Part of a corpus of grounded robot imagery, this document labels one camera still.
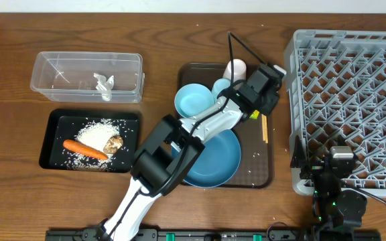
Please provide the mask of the yellow green snack wrapper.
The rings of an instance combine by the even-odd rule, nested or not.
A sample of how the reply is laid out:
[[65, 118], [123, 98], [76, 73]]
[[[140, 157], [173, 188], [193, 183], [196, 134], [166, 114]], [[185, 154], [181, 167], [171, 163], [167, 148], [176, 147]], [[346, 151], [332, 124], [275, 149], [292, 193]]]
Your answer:
[[260, 115], [260, 112], [258, 110], [254, 110], [249, 118], [258, 119], [259, 115]]

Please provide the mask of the light blue plastic bowl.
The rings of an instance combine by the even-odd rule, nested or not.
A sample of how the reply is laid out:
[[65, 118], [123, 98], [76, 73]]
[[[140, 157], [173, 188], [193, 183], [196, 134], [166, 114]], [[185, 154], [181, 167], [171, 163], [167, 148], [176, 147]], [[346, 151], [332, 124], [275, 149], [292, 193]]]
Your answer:
[[174, 106], [182, 117], [191, 117], [214, 104], [212, 92], [201, 84], [187, 84], [177, 91]]

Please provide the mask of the brown food scrap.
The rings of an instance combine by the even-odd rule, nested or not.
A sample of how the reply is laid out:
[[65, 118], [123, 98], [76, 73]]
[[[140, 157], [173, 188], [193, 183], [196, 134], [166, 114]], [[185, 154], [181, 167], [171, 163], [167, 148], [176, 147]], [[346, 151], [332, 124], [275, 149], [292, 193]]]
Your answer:
[[105, 146], [103, 147], [103, 153], [115, 154], [124, 144], [124, 140], [120, 135], [112, 136]]

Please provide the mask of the white napkin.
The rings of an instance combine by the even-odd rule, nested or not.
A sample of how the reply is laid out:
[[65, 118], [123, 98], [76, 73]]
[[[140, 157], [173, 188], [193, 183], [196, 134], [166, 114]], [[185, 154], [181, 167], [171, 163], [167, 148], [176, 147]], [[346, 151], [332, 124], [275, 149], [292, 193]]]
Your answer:
[[96, 78], [96, 90], [101, 94], [101, 97], [104, 101], [109, 102], [112, 99], [112, 89], [115, 83], [115, 77], [110, 76], [107, 78], [106, 76], [94, 73], [93, 76]]

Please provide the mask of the white rice pile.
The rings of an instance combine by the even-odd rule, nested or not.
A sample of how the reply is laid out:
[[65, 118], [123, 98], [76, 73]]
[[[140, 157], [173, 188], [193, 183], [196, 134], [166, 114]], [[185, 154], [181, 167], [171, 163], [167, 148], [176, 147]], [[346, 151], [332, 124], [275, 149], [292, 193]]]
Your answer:
[[[127, 151], [127, 135], [133, 132], [133, 129], [128, 126], [126, 120], [115, 120], [103, 118], [101, 120], [87, 119], [86, 123], [74, 136], [73, 141], [77, 141], [93, 149], [103, 152], [103, 147], [107, 141], [115, 135], [120, 135], [123, 140], [123, 146], [117, 152]], [[114, 171], [116, 167], [116, 153], [106, 154], [107, 160], [95, 159], [87, 157], [79, 153], [69, 151], [63, 148], [63, 154], [67, 154], [64, 161], [68, 169], [75, 171]]]

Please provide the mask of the orange carrot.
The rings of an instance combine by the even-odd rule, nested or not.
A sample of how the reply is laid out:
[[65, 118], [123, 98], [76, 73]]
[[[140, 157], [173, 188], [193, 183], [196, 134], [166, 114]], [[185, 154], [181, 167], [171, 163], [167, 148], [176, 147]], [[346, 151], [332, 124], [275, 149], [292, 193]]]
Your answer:
[[108, 157], [106, 154], [103, 152], [93, 149], [92, 147], [86, 146], [82, 143], [79, 143], [77, 141], [73, 140], [65, 140], [63, 142], [63, 147], [65, 149], [68, 149], [69, 151], [79, 153], [81, 155], [87, 156], [87, 157], [92, 157], [95, 159], [100, 159], [100, 160], [107, 160]]

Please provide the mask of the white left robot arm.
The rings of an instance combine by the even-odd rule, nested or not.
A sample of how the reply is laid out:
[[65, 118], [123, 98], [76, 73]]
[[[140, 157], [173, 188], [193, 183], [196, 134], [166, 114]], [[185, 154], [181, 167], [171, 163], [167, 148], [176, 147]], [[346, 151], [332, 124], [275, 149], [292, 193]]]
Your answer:
[[132, 240], [153, 203], [173, 191], [187, 176], [217, 134], [232, 129], [254, 111], [269, 115], [279, 100], [278, 88], [243, 84], [226, 88], [217, 101], [197, 115], [167, 115], [134, 154], [128, 191], [96, 233], [97, 240]]

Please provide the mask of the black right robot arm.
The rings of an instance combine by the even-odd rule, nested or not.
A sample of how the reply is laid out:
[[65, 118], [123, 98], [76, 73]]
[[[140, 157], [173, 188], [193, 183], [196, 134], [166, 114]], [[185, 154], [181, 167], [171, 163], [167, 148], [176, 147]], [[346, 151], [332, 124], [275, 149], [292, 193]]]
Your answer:
[[354, 229], [362, 224], [367, 199], [353, 190], [342, 190], [342, 180], [355, 168], [358, 157], [338, 139], [337, 146], [318, 159], [306, 157], [300, 137], [295, 138], [291, 168], [299, 178], [314, 185], [312, 212], [319, 223], [296, 234], [296, 240], [354, 240]]

